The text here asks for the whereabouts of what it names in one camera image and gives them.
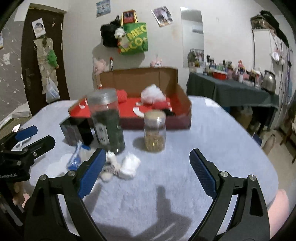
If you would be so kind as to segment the pink plush behind box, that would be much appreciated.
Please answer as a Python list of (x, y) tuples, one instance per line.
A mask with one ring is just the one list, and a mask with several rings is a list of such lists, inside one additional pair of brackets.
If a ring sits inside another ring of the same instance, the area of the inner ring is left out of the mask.
[(162, 59), (156, 58), (150, 63), (151, 68), (160, 68), (162, 67)]

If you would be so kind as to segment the large dark tea jar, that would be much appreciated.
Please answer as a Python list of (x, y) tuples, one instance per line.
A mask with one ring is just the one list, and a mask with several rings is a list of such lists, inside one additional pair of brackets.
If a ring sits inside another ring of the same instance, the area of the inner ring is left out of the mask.
[(103, 88), (87, 96), (91, 119), (100, 147), (119, 154), (125, 149), (119, 103), (114, 88)]

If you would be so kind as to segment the white sock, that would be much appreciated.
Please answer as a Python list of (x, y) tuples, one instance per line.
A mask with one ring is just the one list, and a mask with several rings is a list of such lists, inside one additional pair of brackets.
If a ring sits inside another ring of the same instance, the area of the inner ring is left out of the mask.
[(133, 179), (137, 174), (140, 163), (141, 161), (136, 155), (128, 153), (128, 155), (123, 158), (121, 168), (119, 169), (119, 178), (124, 180)]

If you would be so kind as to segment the striped fluffy plush toy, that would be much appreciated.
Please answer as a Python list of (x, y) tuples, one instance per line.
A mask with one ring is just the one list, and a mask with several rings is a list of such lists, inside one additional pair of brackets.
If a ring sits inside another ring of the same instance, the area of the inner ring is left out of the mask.
[(114, 152), (106, 152), (106, 162), (99, 174), (100, 179), (103, 182), (109, 182), (113, 176), (119, 174), (121, 164), (117, 161), (116, 155)]

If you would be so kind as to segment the red sock in box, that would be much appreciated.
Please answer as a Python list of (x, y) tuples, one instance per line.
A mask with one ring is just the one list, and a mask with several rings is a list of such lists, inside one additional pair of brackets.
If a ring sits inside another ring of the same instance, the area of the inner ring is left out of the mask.
[(158, 101), (152, 104), (152, 109), (164, 110), (168, 109), (172, 111), (171, 103), (169, 101)]

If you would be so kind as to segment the red bowl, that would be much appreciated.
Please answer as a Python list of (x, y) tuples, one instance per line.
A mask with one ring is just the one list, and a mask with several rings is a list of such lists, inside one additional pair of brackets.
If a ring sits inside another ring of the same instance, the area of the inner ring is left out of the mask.
[(227, 73), (224, 71), (214, 70), (212, 72), (212, 75), (214, 78), (219, 79), (219, 80), (226, 80), (227, 79)]

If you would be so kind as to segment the steel kettle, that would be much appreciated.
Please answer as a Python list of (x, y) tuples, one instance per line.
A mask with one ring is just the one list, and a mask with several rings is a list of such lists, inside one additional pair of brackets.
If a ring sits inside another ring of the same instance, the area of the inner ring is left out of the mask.
[(268, 71), (268, 70), (264, 71), (264, 76), (263, 76), (261, 88), (269, 93), (275, 94), (276, 79), (275, 79), (274, 73), (272, 73), (271, 71)]

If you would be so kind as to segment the small glass jar gold contents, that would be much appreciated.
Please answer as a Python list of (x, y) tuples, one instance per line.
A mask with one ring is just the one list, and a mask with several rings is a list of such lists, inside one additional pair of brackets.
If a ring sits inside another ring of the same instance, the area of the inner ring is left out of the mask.
[(144, 144), (149, 152), (160, 152), (166, 143), (166, 114), (151, 110), (144, 114)]

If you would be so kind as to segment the green tote bag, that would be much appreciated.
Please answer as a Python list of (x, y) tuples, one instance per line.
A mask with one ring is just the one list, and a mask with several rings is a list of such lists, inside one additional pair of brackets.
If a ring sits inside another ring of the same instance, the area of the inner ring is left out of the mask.
[(138, 21), (136, 11), (124, 11), (120, 23), (126, 35), (117, 39), (119, 54), (134, 55), (148, 51), (147, 24)]

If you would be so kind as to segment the blue plastic packet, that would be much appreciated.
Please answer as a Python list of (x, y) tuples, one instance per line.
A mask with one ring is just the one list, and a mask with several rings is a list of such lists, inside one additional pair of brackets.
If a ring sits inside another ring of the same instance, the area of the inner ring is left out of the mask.
[(76, 171), (82, 162), (87, 161), (90, 157), (91, 148), (84, 145), (81, 141), (77, 142), (74, 153), (69, 159), (66, 168)]

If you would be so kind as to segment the dark brown door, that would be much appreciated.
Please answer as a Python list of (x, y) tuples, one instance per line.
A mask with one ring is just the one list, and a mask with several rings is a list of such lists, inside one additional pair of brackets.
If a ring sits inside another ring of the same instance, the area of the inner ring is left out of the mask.
[[(22, 36), (21, 63), (23, 83), (32, 115), (48, 105), (45, 98), (47, 78), (57, 86), (60, 99), (69, 100), (63, 61), (64, 15), (54, 11), (30, 7)], [(48, 63), (47, 55), (54, 50), (58, 69)]]

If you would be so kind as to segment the black bag on wall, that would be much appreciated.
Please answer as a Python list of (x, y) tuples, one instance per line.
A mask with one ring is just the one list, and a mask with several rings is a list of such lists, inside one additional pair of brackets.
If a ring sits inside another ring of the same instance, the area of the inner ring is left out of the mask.
[(115, 38), (115, 31), (121, 26), (119, 15), (116, 16), (115, 20), (109, 24), (104, 24), (100, 28), (102, 44), (105, 47), (117, 48), (118, 40)]

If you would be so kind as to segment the photo poster on wall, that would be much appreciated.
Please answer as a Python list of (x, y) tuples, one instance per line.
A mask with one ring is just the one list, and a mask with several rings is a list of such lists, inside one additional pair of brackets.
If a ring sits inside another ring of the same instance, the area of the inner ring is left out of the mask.
[(165, 27), (173, 23), (173, 17), (166, 6), (162, 6), (151, 10), (159, 27)]

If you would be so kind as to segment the white panda plush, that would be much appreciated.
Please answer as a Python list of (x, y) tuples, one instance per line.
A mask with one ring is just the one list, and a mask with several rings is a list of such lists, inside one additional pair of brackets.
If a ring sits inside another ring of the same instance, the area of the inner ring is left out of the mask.
[(115, 30), (114, 37), (115, 39), (122, 39), (126, 35), (126, 32), (122, 27), (119, 27)]

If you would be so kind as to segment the pink plush on wall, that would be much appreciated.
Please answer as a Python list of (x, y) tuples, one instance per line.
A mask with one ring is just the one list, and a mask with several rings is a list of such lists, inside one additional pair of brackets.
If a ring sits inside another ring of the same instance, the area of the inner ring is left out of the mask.
[(96, 76), (104, 72), (105, 69), (106, 69), (106, 62), (104, 59), (97, 60), (96, 58), (93, 58), (93, 71)]

